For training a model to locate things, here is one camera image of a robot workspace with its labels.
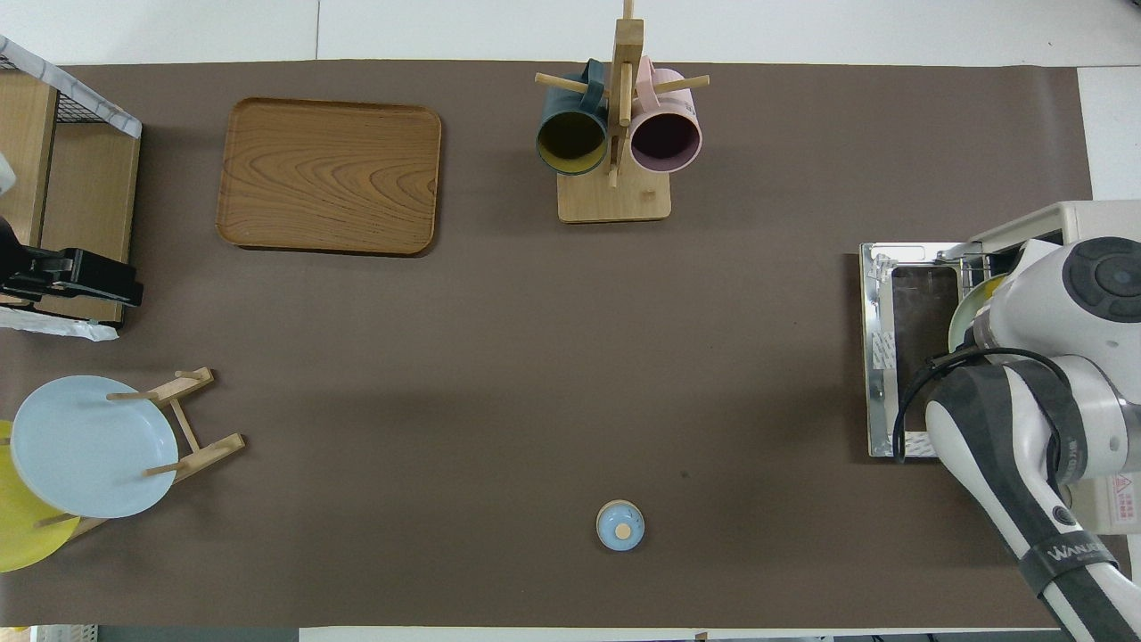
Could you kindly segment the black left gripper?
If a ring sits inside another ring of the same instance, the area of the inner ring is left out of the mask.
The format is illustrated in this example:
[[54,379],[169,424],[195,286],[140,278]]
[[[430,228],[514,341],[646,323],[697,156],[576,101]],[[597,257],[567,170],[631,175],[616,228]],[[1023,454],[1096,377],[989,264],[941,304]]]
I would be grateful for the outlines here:
[[1,290],[5,296],[41,301],[44,295],[89,296],[138,308],[145,287],[137,281],[137,269],[94,251],[65,247],[44,251],[29,247],[1,219]]

